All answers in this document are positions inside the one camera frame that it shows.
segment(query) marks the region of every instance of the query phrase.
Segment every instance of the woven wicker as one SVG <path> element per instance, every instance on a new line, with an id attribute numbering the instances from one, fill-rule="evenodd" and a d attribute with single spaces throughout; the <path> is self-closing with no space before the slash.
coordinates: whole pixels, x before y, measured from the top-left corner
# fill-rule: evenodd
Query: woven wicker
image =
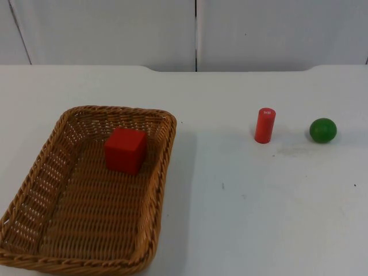
<path id="1" fill-rule="evenodd" d="M 137 176 L 105 167 L 116 127 L 147 132 Z M 125 275 L 153 259 L 176 119 L 161 110 L 81 106 L 56 123 L 0 221 L 0 264 L 68 275 Z"/>

